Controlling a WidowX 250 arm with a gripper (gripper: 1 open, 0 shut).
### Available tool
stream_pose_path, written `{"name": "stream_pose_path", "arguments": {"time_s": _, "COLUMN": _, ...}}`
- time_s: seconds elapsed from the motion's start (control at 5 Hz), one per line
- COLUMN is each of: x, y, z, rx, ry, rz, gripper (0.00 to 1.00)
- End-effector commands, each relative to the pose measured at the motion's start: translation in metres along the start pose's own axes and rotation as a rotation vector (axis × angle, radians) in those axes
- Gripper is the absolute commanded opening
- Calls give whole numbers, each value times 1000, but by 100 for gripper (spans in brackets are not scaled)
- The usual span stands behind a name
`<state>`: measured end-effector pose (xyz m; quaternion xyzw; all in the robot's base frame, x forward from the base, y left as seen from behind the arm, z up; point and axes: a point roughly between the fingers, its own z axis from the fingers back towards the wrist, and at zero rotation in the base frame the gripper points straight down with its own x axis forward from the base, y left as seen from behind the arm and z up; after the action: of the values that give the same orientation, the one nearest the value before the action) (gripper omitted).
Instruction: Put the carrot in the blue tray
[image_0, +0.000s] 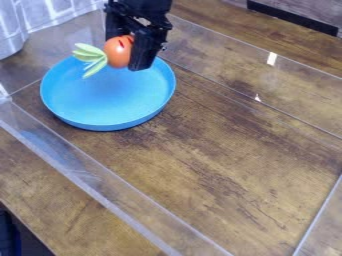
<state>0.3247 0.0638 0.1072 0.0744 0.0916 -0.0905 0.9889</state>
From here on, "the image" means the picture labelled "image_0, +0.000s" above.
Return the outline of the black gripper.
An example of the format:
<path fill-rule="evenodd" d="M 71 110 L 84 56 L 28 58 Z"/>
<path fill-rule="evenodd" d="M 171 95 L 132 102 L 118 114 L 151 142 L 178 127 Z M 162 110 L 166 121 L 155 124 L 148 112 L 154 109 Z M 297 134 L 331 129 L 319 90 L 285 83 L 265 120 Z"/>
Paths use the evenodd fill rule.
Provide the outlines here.
<path fill-rule="evenodd" d="M 135 32 L 128 62 L 131 71 L 148 69 L 158 52 L 163 48 L 167 38 L 164 29 L 170 30 L 172 28 L 166 17 L 171 10 L 171 5 L 172 0 L 107 0 L 104 4 L 106 40 L 132 34 L 127 18 L 143 18 L 159 27 L 148 26 Z"/>

